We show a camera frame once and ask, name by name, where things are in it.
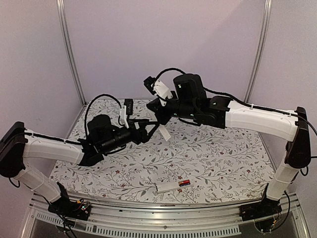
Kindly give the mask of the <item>white remote control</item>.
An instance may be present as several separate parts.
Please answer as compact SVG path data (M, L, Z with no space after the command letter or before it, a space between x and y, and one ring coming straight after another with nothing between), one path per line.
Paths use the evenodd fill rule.
M190 179L191 185L179 187L178 182L179 181L162 183L162 184L156 185L157 193L160 194L160 193L170 192L170 191L174 191L174 190L184 189L184 188L190 187L194 184L194 181L192 179Z

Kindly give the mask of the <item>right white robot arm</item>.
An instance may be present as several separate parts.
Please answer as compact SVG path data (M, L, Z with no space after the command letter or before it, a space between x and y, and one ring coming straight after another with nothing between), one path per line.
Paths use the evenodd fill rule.
M155 96L147 108L160 124L177 118L190 125L249 129L286 140L284 160L265 186L261 201L239 208L243 221L281 212L279 202L284 191L312 159L306 110L298 107L294 111L282 111L255 106L222 92L214 92L209 98L209 90L197 74L181 74L173 83L175 90L171 91L158 77L144 80L144 86Z

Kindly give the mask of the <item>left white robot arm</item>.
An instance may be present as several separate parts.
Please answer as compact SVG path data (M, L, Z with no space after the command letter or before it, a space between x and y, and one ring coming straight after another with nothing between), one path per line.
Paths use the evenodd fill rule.
M85 139L70 141L34 133L17 121L0 141L0 175L25 184L48 201L49 211L60 216L87 220L90 203L71 201L66 188L53 182L27 163L27 159L50 159L91 167L106 155L119 152L129 142L146 143L159 127L156 121L131 119L126 126L111 123L107 115L98 115L88 122Z

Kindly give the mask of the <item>white remote battery cover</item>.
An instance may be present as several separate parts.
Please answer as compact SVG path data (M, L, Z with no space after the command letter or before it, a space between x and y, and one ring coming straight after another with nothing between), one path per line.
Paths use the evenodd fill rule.
M164 125L159 126L159 131L161 135L163 136L163 138L165 139L165 141L168 141L171 138L170 133L168 132L168 130L166 129Z

